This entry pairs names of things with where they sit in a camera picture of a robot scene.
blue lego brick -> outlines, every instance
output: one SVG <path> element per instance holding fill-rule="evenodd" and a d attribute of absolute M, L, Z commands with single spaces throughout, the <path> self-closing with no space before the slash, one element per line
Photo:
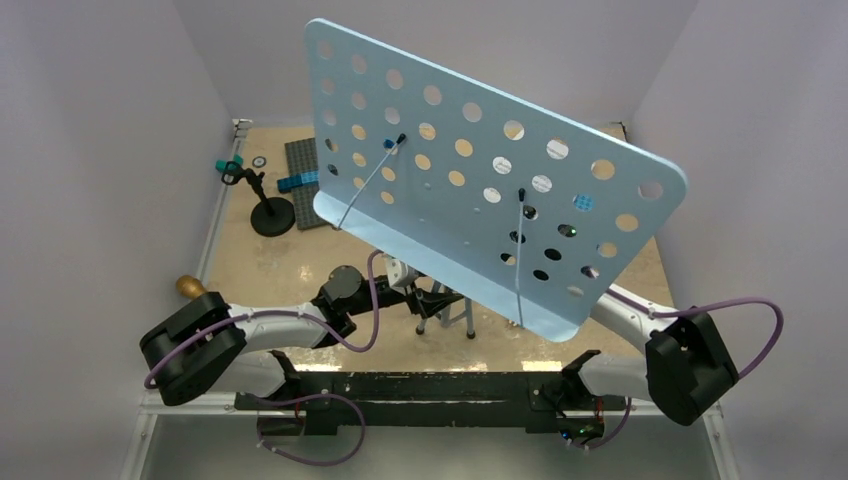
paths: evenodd
<path fill-rule="evenodd" d="M 297 187 L 305 185 L 318 184 L 318 171 L 299 173 L 291 177 L 281 178 L 277 180 L 277 190 L 280 193 L 289 193 Z"/>

black mount bracket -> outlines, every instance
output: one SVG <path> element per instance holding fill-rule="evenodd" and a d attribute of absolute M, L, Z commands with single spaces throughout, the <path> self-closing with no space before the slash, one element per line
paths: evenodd
<path fill-rule="evenodd" d="M 527 433 L 560 433 L 574 441 L 588 441 L 604 432 L 603 420 L 594 415 L 596 397 L 578 402 L 559 398 L 556 403 L 545 399 L 545 389 L 564 388 L 559 372 L 294 372 L 286 361 L 281 360 L 286 383 L 266 400 L 336 393 L 355 402 L 369 426 L 523 428 Z M 621 397 L 603 401 L 605 410 L 625 406 Z M 234 407 L 278 410 L 245 394 L 236 395 Z M 359 424 L 356 414 L 341 402 L 310 400 L 299 409 L 306 412 L 305 435 L 335 435 L 340 426 Z M 566 417 L 564 410 L 585 415 Z M 263 433 L 296 435 L 300 430 L 269 428 Z"/>
<path fill-rule="evenodd" d="M 645 345 L 648 392 L 668 418 L 691 425 L 739 381 L 709 314 L 680 317 Z"/>
<path fill-rule="evenodd" d="M 218 292 L 204 293 L 141 338 L 139 346 L 153 368 L 198 330 L 229 317 L 230 306 Z M 244 331 L 225 327 L 174 357 L 155 377 L 162 403 L 181 405 L 205 393 L 247 345 Z"/>

gold knob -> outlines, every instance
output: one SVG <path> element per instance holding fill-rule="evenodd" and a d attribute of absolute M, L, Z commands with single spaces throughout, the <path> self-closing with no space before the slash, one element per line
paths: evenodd
<path fill-rule="evenodd" d="M 207 293 L 206 287 L 200 283 L 200 280 L 192 277 L 191 275 L 183 275 L 177 279 L 177 291 L 180 292 L 180 295 L 188 298 L 189 300 L 194 300 L 204 293 Z"/>

wire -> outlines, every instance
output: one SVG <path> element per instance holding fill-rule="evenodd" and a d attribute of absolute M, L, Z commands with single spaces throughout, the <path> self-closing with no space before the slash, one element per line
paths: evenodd
<path fill-rule="evenodd" d="M 604 397 L 595 399 L 595 420 L 604 423 Z"/>
<path fill-rule="evenodd" d="M 353 208 L 353 204 L 356 203 L 356 199 L 359 198 L 359 194 L 361 194 L 362 191 L 365 190 L 365 187 L 368 186 L 368 183 L 371 182 L 371 179 L 374 178 L 374 175 L 376 175 L 377 172 L 380 171 L 380 167 L 383 166 L 383 163 L 385 163 L 386 160 L 388 160 L 389 157 L 392 156 L 392 154 L 395 153 L 396 150 L 400 149 L 400 144 L 403 143 L 403 141 L 405 139 L 406 139 L 406 135 L 404 135 L 404 134 L 401 134 L 401 136 L 398 137 L 395 144 L 392 145 L 392 148 L 390 148 L 389 151 L 386 152 L 386 156 L 384 156 L 383 159 L 380 160 L 380 162 L 377 164 L 377 166 L 374 167 L 374 171 L 371 172 L 371 175 L 368 175 L 368 178 L 365 179 L 365 183 L 363 183 L 362 186 L 359 187 L 359 190 L 357 190 L 356 193 L 353 194 L 353 197 L 351 197 L 350 201 L 347 203 L 347 208 L 345 209 L 345 213 L 342 215 L 341 220 L 339 220 L 338 225 L 336 225 L 337 230 L 341 230 L 342 223 L 344 223 L 345 218 L 347 218 L 347 214 L 350 213 L 350 209 Z"/>
<path fill-rule="evenodd" d="M 371 350 L 371 347 L 373 347 L 374 343 L 377 341 L 377 333 L 379 332 L 379 329 L 380 329 L 380 307 L 379 307 L 379 302 L 377 301 L 377 285 L 374 282 L 374 257 L 376 257 L 377 255 L 379 255 L 381 253 L 383 253 L 383 252 L 380 251 L 380 250 L 374 250 L 373 252 L 371 252 L 371 255 L 368 256 L 368 262 L 367 262 L 368 263 L 368 290 L 371 293 L 371 307 L 373 308 L 373 311 L 374 311 L 374 328 L 371 330 L 371 338 L 368 340 L 368 343 L 366 343 L 365 345 L 363 345 L 361 347 L 353 345 L 352 343 L 345 340 L 344 337 L 339 335 L 338 332 L 333 330 L 333 327 L 329 326 L 327 324 L 327 322 L 325 322 L 325 321 L 321 320 L 320 318 L 318 318 L 314 315 L 311 315 L 309 313 L 297 312 L 297 311 L 292 311 L 292 310 L 276 310 L 276 309 L 275 310 L 261 310 L 261 311 L 258 311 L 258 312 L 254 312 L 252 316 L 249 316 L 247 314 L 243 314 L 243 315 L 237 315 L 235 317 L 230 317 L 230 318 L 226 318 L 224 320 L 221 320 L 221 321 L 214 323 L 214 324 L 204 328 L 203 330 L 195 333 L 194 335 L 189 337 L 186 341 L 177 345 L 176 348 L 171 350 L 167 355 L 165 355 L 162 358 L 162 360 L 159 360 L 159 363 L 157 363 L 153 368 L 150 369 L 150 373 L 148 373 L 147 376 L 144 378 L 145 388 L 148 388 L 148 389 L 156 388 L 156 386 L 153 384 L 154 377 L 156 377 L 156 375 L 158 375 L 159 372 L 161 372 L 162 369 L 164 369 L 165 366 L 171 360 L 174 359 L 174 357 L 176 357 L 180 353 L 184 352 L 188 347 L 194 345 L 199 340 L 206 338 L 206 335 L 209 335 L 210 333 L 213 333 L 217 330 L 220 330 L 220 329 L 227 327 L 229 325 L 232 325 L 234 323 L 241 322 L 243 320 L 247 320 L 248 318 L 261 318 L 261 317 L 268 317 L 268 316 L 283 316 L 283 317 L 304 318 L 306 320 L 309 320 L 309 321 L 317 324 L 319 327 L 326 330 L 327 333 L 330 334 L 330 336 L 335 338 L 340 344 L 347 347 L 351 351 L 354 351 L 354 352 L 357 352 L 357 353 L 364 353 L 364 352 L 367 352 L 368 350 Z"/>
<path fill-rule="evenodd" d="M 300 418 L 300 402 L 294 404 L 294 419 L 297 420 L 298 423 L 303 425 L 303 419 Z"/>
<path fill-rule="evenodd" d="M 515 298 L 518 302 L 518 323 L 524 327 L 524 312 L 521 310 L 521 287 L 519 286 L 519 276 L 521 274 L 521 243 L 524 239 L 524 189 L 518 189 L 518 236 L 515 243 L 518 245 L 515 249 Z"/>
<path fill-rule="evenodd" d="M 329 333 L 333 338 L 335 338 L 340 344 L 344 345 L 348 349 L 350 349 L 354 352 L 358 352 L 358 353 L 367 352 L 368 350 L 371 349 L 371 347 L 374 346 L 374 343 L 377 341 L 377 333 L 379 332 L 379 329 L 380 329 L 380 305 L 379 305 L 379 302 L 377 300 L 377 285 L 376 285 L 375 280 L 374 280 L 374 258 L 381 253 L 383 253 L 383 252 L 380 251 L 380 250 L 374 250 L 368 256 L 368 261 L 367 261 L 368 290 L 371 293 L 371 306 L 372 306 L 372 309 L 374 311 L 374 328 L 371 331 L 371 338 L 368 340 L 368 343 L 366 343 L 364 346 L 357 347 L 356 345 L 351 344 L 350 342 L 345 340 L 344 337 L 339 335 L 338 332 L 333 330 L 332 327 L 327 325 L 326 322 L 324 322 L 323 320 L 319 319 L 318 317 L 315 317 L 315 316 L 310 315 L 308 313 L 299 313 L 299 312 L 293 312 L 293 311 L 290 311 L 290 310 L 263 310 L 263 311 L 260 311 L 260 312 L 255 312 L 253 314 L 253 318 L 269 316 L 269 315 L 282 315 L 282 316 L 285 316 L 285 317 L 305 318 L 309 321 L 312 321 L 312 322 L 318 324 L 321 328 L 326 330 L 327 333 Z M 179 355 L 180 353 L 185 351 L 185 349 L 187 349 L 189 346 L 194 345 L 194 343 L 205 338 L 206 335 L 208 335 L 212 332 L 220 330 L 220 329 L 222 329 L 226 326 L 232 325 L 236 322 L 240 322 L 242 320 L 247 320 L 248 318 L 251 318 L 251 317 L 249 317 L 247 314 L 244 314 L 244 315 L 237 315 L 235 317 L 231 317 L 231 318 L 221 320 L 220 322 L 216 322 L 216 323 L 204 328 L 203 330 L 201 330 L 201 331 L 197 332 L 196 334 L 192 335 L 191 337 L 189 337 L 186 341 L 177 345 L 177 347 L 174 348 L 174 350 L 172 350 L 170 353 L 165 355 L 162 358 L 162 360 L 159 361 L 159 363 L 157 363 L 153 368 L 150 369 L 150 373 L 148 373 L 147 377 L 145 377 L 145 379 L 144 379 L 145 388 L 148 388 L 148 389 L 156 388 L 156 386 L 153 384 L 153 380 L 156 377 L 156 375 L 158 375 L 159 372 L 161 372 L 162 369 L 165 368 L 165 366 L 168 364 L 168 362 L 170 362 L 171 360 L 174 359 L 174 357 L 176 357 L 177 355 Z M 293 455 L 291 453 L 284 452 L 284 451 L 278 449 L 277 447 L 269 444 L 265 440 L 265 438 L 262 437 L 262 432 L 260 430 L 260 424 L 259 424 L 259 421 L 257 421 L 256 422 L 256 434 L 259 437 L 259 445 L 266 448 L 268 451 L 270 451 L 272 453 L 276 453 L 277 455 L 283 456 L 285 458 L 288 458 L 289 460 L 294 460 L 295 462 L 302 463 L 304 465 L 311 465 L 311 466 L 317 466 L 317 467 L 331 467 L 331 466 L 339 465 L 340 463 L 343 463 L 343 462 L 350 460 L 351 457 L 356 455 L 356 453 L 362 447 L 362 443 L 365 441 L 365 431 L 367 430 L 367 425 L 365 423 L 365 415 L 363 415 L 362 410 L 355 403 L 353 403 L 353 401 L 351 401 L 350 399 L 347 399 L 347 398 L 345 398 L 341 395 L 336 395 L 334 393 L 318 393 L 318 394 L 314 394 L 314 395 L 306 395 L 304 397 L 298 397 L 298 398 L 294 398 L 294 399 L 291 399 L 291 400 L 285 400 L 285 401 L 265 400 L 263 398 L 257 397 L 256 395 L 253 395 L 253 394 L 248 394 L 248 396 L 250 396 L 254 401 L 259 403 L 260 405 L 265 405 L 265 406 L 269 406 L 269 407 L 280 408 L 280 407 L 286 407 L 286 406 L 289 406 L 289 405 L 295 405 L 295 409 L 296 409 L 295 415 L 298 419 L 299 419 L 299 413 L 300 413 L 299 412 L 300 403 L 308 402 L 309 400 L 318 400 L 318 399 L 325 399 L 325 398 L 328 398 L 328 399 L 331 399 L 331 400 L 338 400 L 340 402 L 346 403 L 348 406 L 350 406 L 350 408 L 353 409 L 354 413 L 356 413 L 356 416 L 359 417 L 359 423 L 361 425 L 361 431 L 360 431 L 360 434 L 359 434 L 359 439 L 356 442 L 356 445 L 354 445 L 353 449 L 351 449 L 351 451 L 346 453 L 345 455 L 343 455 L 343 456 L 341 456 L 341 457 L 339 457 L 335 460 L 329 460 L 329 461 L 310 460 L 308 458 L 298 457 L 297 455 Z"/>
<path fill-rule="evenodd" d="M 618 422 L 618 425 L 615 426 L 615 428 L 613 429 L 612 432 L 610 432 L 609 435 L 604 435 L 604 438 L 602 438 L 598 443 L 596 443 L 594 445 L 587 445 L 589 450 L 595 450 L 597 448 L 603 447 L 607 443 L 611 442 L 612 439 L 616 437 L 616 435 L 621 433 L 621 430 L 624 428 L 624 424 L 627 423 L 627 419 L 630 418 L 630 408 L 632 406 L 633 406 L 633 399 L 628 397 L 627 398 L 627 404 L 624 406 L 624 416 L 621 417 L 621 421 Z"/>
<path fill-rule="evenodd" d="M 362 410 L 355 403 L 353 403 L 350 399 L 345 398 L 341 395 L 336 395 L 335 393 L 318 393 L 318 394 L 315 394 L 315 395 L 307 395 L 305 397 L 294 398 L 292 400 L 285 400 L 285 401 L 279 401 L 279 402 L 275 402 L 275 401 L 272 401 L 272 400 L 265 400 L 264 398 L 259 398 L 255 395 L 250 395 L 250 397 L 256 403 L 259 403 L 260 405 L 264 405 L 266 407 L 274 407 L 274 408 L 287 407 L 289 405 L 297 404 L 297 403 L 300 403 L 300 402 L 308 402 L 309 400 L 320 400 L 320 399 L 329 398 L 331 400 L 338 400 L 340 402 L 346 403 L 354 411 L 354 413 L 356 413 L 356 416 L 359 417 L 359 423 L 362 426 L 362 428 L 360 428 L 360 430 L 359 430 L 359 438 L 356 440 L 356 445 L 354 445 L 353 448 L 348 453 L 342 455 L 341 457 L 339 457 L 335 460 L 326 460 L 326 461 L 324 461 L 324 460 L 310 460 L 308 458 L 299 457 L 297 455 L 294 455 L 294 454 L 291 454 L 289 452 L 278 449 L 277 447 L 268 443 L 267 440 L 265 440 L 265 437 L 262 436 L 262 431 L 259 429 L 259 423 L 257 422 L 256 436 L 259 439 L 259 445 L 257 445 L 257 446 L 262 446 L 262 447 L 266 448 L 269 452 L 276 453 L 277 455 L 280 455 L 281 457 L 285 457 L 285 458 L 288 458 L 289 460 L 294 460 L 297 463 L 302 463 L 304 465 L 309 465 L 309 466 L 313 466 L 313 467 L 332 467 L 332 466 L 339 465 L 341 463 L 344 463 L 344 462 L 350 460 L 354 455 L 356 455 L 357 452 L 359 452 L 359 449 L 362 448 L 362 443 L 365 442 L 365 430 L 366 430 L 365 415 L 362 413 Z"/>
<path fill-rule="evenodd" d="M 677 310 L 673 312 L 653 312 L 650 308 L 612 289 L 607 290 L 607 293 L 616 300 L 619 300 L 620 302 L 629 305 L 635 308 L 636 310 L 648 314 L 649 316 L 652 316 L 654 318 L 675 318 L 689 315 L 697 315 L 700 313 L 707 313 L 714 310 L 722 310 L 725 308 L 737 307 L 740 305 L 759 304 L 771 308 L 774 312 L 775 318 L 774 331 L 772 332 L 765 346 L 763 346 L 763 349 L 760 350 L 760 353 L 758 353 L 754 357 L 754 359 L 751 360 L 751 363 L 749 363 L 745 368 L 739 371 L 739 380 L 742 380 L 743 378 L 747 377 L 748 374 L 754 371 L 754 369 L 757 368 L 760 363 L 763 362 L 763 360 L 765 360 L 765 358 L 768 356 L 769 353 L 771 353 L 771 350 L 777 344 L 777 340 L 780 338 L 780 335 L 783 333 L 783 324 L 785 322 L 783 317 L 783 310 L 781 310 L 780 307 L 778 307 L 777 304 L 775 304 L 771 300 L 763 297 L 741 297 L 734 298 L 731 300 L 725 300 L 723 302 L 711 303 L 709 305 L 704 305 L 703 307 L 693 307 L 687 310 Z"/>

black joint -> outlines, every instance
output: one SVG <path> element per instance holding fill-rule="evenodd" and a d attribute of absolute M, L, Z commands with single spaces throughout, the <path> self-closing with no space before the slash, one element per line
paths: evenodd
<path fill-rule="evenodd" d="M 580 369 L 586 362 L 600 354 L 600 350 L 587 350 L 562 369 L 562 380 L 558 386 L 565 400 L 572 404 L 583 404 L 594 399 L 580 378 Z"/>
<path fill-rule="evenodd" d="M 739 373 L 712 318 L 680 317 L 645 344 L 648 393 L 668 418 L 691 425 L 736 382 Z"/>

